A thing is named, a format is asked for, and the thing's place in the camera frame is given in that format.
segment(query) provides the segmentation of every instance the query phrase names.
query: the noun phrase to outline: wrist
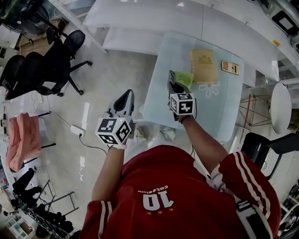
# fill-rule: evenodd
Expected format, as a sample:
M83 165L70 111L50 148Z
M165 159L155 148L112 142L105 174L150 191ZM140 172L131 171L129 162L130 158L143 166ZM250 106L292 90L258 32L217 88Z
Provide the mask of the wrist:
M189 117L186 117L184 120L183 120L183 122L182 122L182 125L184 126L184 127L186 127L190 122L192 122L194 119L193 119L193 117L191 117L191 116L189 116Z

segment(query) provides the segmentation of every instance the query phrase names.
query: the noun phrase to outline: book cover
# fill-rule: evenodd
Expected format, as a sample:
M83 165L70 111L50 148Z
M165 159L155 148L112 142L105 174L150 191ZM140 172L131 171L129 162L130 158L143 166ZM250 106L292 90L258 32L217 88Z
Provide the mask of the book cover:
M212 50L193 49L189 51L189 55L195 83L218 82L218 72Z

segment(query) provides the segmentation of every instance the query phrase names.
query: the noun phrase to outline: table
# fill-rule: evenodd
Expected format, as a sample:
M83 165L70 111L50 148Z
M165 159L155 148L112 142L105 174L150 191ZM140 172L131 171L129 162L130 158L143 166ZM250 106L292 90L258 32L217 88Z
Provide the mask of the table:
M271 97L271 120L277 134L286 132L292 115L292 102L289 90L282 83L276 84Z
M256 102L258 100L262 100L267 103L270 115L265 115L263 112L256 111ZM286 132L292 116L292 101L289 90L283 83L278 83L275 85L272 95L253 95L252 97L249 96L248 98L242 100L240 103L248 103L247 108L241 105L240 107L246 109L247 112L251 111L252 115L250 116L248 122L250 127L272 124L273 129L277 134L284 134ZM254 123L255 114L264 117L264 119L258 123Z
M191 72L189 50L212 49L217 65L219 83L192 84L191 91L197 100L196 121L218 142L230 140L241 100L244 62L239 57L207 42L179 33L165 33L157 63L143 107L145 121L181 129L169 110L167 81L169 70ZM221 70L221 61L238 64L240 75Z

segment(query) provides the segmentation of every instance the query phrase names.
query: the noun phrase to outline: black device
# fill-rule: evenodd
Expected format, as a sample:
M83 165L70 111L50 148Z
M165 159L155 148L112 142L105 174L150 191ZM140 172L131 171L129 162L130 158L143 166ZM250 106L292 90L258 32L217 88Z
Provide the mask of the black device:
M298 0L258 0L267 17L287 35L299 32Z
M71 67L70 60L75 57L76 51L82 46L85 35L76 30L68 35L64 43L54 37L54 30L47 30L48 42L54 42L53 46L45 54L36 52L24 56L13 56L7 62L0 78L0 85L8 92L6 100L16 98L30 91L37 91L41 95L57 94L63 96L61 89L67 82L70 82L74 89L83 95L70 77L70 73L79 67L92 62L84 61ZM51 89L43 85L45 82L52 82Z

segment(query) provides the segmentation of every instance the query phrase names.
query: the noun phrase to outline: black office chair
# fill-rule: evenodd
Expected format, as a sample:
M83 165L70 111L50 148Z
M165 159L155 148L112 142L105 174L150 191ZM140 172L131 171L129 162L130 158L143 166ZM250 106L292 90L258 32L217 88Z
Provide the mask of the black office chair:
M259 169L262 169L271 148L279 156L271 174L267 176L268 180L272 178L283 154L299 150L299 135L297 133L288 134L279 139L270 141L261 135L248 133L245 137L241 151L243 151Z
M37 91L41 95L57 94L61 97L63 93L60 91L68 81L79 95L83 95L84 92L75 85L70 73L85 64L91 66L92 62L84 61L71 67L70 60L75 58L76 51L82 46L84 33L76 30L62 43L54 36L54 30L48 28L47 38L49 44L54 44L45 56L31 52L26 57L13 56L7 62L0 78L0 85L8 90L6 100L31 91ZM54 86L50 89L43 85L45 82L52 82Z

